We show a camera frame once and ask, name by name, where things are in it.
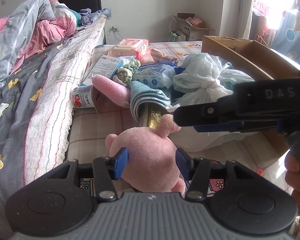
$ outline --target white box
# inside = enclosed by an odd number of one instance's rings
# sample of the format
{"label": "white box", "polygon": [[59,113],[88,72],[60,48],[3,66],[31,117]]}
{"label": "white box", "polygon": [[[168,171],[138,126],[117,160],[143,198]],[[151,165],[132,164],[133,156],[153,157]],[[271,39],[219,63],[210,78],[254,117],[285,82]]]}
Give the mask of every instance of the white box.
{"label": "white box", "polygon": [[92,85],[76,87],[71,91],[71,102],[75,108],[95,108],[99,96],[100,92]]}
{"label": "white box", "polygon": [[112,77],[114,76],[116,70],[121,66],[123,66],[122,59],[102,55],[101,58],[97,61],[97,63],[90,70],[88,76],[82,82],[82,84],[86,86],[92,85],[92,77],[96,74],[103,75],[112,80]]}

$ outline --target wet wipes pack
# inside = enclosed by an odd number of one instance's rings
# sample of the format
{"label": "wet wipes pack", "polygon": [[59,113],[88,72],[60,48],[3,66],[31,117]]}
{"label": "wet wipes pack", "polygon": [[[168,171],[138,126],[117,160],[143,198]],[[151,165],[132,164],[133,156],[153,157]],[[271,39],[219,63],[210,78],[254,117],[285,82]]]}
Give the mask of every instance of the wet wipes pack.
{"label": "wet wipes pack", "polygon": [[152,89],[164,87],[169,89],[175,74],[176,71],[173,62],[152,63],[138,68],[133,74],[132,80],[148,85]]}

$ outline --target human hand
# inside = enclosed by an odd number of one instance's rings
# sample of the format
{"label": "human hand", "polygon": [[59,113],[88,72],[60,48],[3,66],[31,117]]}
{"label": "human hand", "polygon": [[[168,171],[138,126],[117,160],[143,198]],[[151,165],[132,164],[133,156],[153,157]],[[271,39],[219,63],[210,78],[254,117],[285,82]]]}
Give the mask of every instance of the human hand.
{"label": "human hand", "polygon": [[287,169],[286,182],[294,188],[292,197],[298,204],[298,214],[300,216],[300,163],[289,152],[284,160],[284,165]]}

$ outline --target pink plush pig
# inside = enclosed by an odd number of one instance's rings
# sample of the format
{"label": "pink plush pig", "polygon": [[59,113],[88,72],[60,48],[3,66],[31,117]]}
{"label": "pink plush pig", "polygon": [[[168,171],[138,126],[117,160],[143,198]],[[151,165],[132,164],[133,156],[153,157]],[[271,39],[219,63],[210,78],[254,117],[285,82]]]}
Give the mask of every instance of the pink plush pig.
{"label": "pink plush pig", "polygon": [[176,147],[168,138],[180,127],[171,114],[165,114],[156,128],[134,127],[120,135],[109,134],[106,147],[113,157],[121,147],[129,150],[128,163],[122,178],[142,192],[185,192],[186,185],[179,178]]}

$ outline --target pink package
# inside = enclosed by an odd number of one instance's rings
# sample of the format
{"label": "pink package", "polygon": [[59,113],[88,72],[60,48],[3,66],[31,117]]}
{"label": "pink package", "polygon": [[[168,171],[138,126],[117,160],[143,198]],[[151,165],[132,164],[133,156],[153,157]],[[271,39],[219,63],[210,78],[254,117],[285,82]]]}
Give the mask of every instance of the pink package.
{"label": "pink package", "polygon": [[111,50],[108,51],[108,56],[136,56],[136,59],[141,60],[146,54],[148,47],[148,40],[123,39],[119,44],[115,45]]}

